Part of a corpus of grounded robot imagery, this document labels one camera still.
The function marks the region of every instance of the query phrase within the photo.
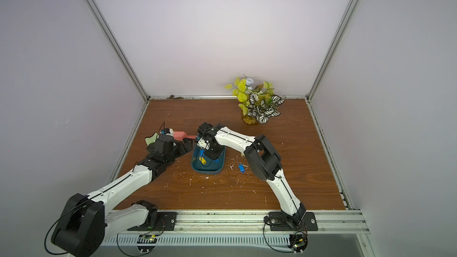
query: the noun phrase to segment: pink handle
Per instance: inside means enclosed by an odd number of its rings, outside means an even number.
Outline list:
[[[178,141],[182,141],[184,138],[195,139],[197,136],[187,135],[187,133],[184,131],[175,131],[173,133],[173,137]]]

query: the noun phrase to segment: wood grain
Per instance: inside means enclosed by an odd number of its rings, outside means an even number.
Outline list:
[[[319,140],[313,119],[303,99],[286,100],[282,114],[263,125],[249,126],[241,120],[238,102],[232,99],[152,100],[143,117],[120,175],[146,155],[144,139],[165,121],[168,128],[194,134],[207,122],[224,124],[234,131],[258,136],[264,134],[282,157],[287,181],[306,209],[344,209]],[[156,180],[140,188],[116,209],[147,200],[160,209],[280,209],[268,184],[247,168],[233,149],[227,149],[225,165],[218,175],[201,175],[191,168],[191,153],[176,160]]]

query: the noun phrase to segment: blue tray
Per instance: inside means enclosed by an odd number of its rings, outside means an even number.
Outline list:
[[[203,156],[203,158],[206,160],[206,165],[203,165],[202,162],[200,162],[200,160],[197,159],[200,156],[201,148],[196,145],[191,160],[192,169],[194,169],[194,171],[202,175],[219,174],[222,171],[222,168],[224,167],[225,149],[226,147],[224,146],[224,149],[219,155],[219,163],[216,163],[213,159],[210,159],[207,156]]]

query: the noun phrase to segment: blue flower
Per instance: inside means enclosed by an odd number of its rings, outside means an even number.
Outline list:
[[[254,80],[253,80],[252,78],[250,78],[250,77],[247,77],[247,78],[246,78],[246,85],[247,85],[247,86],[250,86],[250,85],[253,84],[253,83],[254,83]]]

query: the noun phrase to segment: white wall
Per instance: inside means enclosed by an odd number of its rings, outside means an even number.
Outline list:
[[[456,256],[457,0],[361,0],[312,103],[384,257]]]
[[[150,95],[307,94],[349,0],[95,0]]]
[[[46,231],[106,184],[143,101],[83,0],[0,10],[0,255],[47,257]]]

